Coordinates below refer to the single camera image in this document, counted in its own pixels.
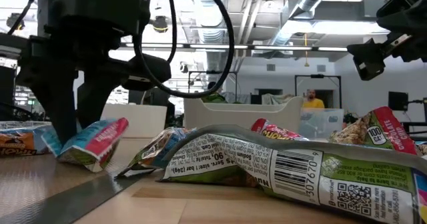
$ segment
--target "barcode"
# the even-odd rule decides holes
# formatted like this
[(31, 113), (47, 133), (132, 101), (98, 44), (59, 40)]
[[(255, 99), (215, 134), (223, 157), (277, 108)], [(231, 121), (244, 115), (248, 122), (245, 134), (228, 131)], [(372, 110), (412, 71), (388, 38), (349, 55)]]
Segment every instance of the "barcode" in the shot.
[(274, 160), (274, 191), (318, 203), (318, 179), (322, 152), (278, 151)]

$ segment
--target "black monitor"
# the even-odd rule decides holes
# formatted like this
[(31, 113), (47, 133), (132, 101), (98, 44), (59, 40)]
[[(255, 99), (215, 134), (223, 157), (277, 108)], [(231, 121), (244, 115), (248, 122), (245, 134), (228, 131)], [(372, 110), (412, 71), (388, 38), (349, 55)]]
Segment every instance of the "black monitor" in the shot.
[(0, 102), (14, 105), (15, 70), (0, 66)]
[(129, 90), (129, 103), (135, 103), (136, 105), (141, 105), (142, 97), (144, 96), (143, 91), (134, 91)]
[(409, 96), (402, 92), (388, 92), (388, 107), (393, 111), (407, 111)]
[(163, 106), (163, 107), (167, 107), (167, 103), (169, 101), (169, 94), (158, 89), (158, 88), (153, 88), (150, 90), (150, 105), (157, 105), (157, 106)]

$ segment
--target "ceiling light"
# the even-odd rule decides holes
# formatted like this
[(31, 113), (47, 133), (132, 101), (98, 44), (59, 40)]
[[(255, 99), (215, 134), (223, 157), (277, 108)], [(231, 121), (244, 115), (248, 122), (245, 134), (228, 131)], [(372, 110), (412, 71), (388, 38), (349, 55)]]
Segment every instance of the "ceiling light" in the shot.
[(196, 49), (196, 52), (226, 52), (225, 49)]
[[(127, 47), (133, 47), (133, 43), (126, 43)], [(142, 43), (143, 48), (172, 48), (171, 43)], [(177, 48), (183, 48), (182, 44), (177, 44)]]
[(343, 52), (346, 52), (347, 48), (345, 48), (345, 47), (319, 47), (319, 51), (343, 51)]
[(208, 48), (208, 49), (228, 49), (228, 45), (205, 45), (205, 44), (191, 44), (190, 48)]
[(311, 47), (290, 47), (290, 46), (255, 46), (254, 49), (257, 50), (274, 50), (274, 51), (311, 51)]
[(318, 21), (314, 23), (314, 33), (337, 35), (367, 35), (371, 33), (388, 33), (376, 23), (365, 21)]
[(235, 45), (234, 49), (247, 49), (248, 46), (247, 45)]

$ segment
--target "chocolate chip granola bar wrapper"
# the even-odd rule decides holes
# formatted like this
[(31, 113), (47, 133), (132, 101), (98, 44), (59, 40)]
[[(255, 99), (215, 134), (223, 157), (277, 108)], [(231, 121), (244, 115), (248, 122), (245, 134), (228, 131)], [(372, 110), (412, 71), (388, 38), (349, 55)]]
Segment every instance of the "chocolate chip granola bar wrapper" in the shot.
[(107, 167), (128, 126), (126, 118), (96, 121), (64, 146), (54, 129), (43, 134), (42, 139), (58, 161), (81, 165), (96, 173)]
[(344, 130), (331, 134), (329, 141), (420, 155), (415, 142), (406, 134), (389, 107), (380, 107), (369, 112)]
[(244, 170), (265, 194), (381, 223), (427, 221), (427, 160), (362, 145), (269, 139), (237, 126), (190, 133), (162, 181), (211, 183)]

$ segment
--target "red snack wrapper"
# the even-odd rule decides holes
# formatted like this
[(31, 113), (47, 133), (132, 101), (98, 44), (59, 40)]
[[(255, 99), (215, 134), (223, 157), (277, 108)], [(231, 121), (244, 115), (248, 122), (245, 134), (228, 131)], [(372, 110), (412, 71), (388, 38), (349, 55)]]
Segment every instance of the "red snack wrapper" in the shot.
[(309, 141), (297, 133), (270, 124), (270, 122), (264, 118), (258, 119), (252, 125), (251, 130), (271, 139)]

